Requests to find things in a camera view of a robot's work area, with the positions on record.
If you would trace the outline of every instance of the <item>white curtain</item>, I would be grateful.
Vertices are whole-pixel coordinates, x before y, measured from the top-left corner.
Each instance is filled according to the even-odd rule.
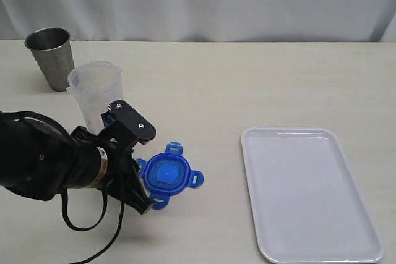
[[[0,0],[0,39],[396,41],[396,0]]]

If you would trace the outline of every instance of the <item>blue lid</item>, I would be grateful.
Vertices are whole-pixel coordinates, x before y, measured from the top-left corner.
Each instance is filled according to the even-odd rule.
[[[164,153],[155,155],[148,162],[136,159],[140,166],[139,176],[151,192],[153,209],[160,210],[166,207],[170,196],[180,193],[186,187],[199,187],[204,182],[202,172],[191,170],[182,154],[182,145],[170,142]]]

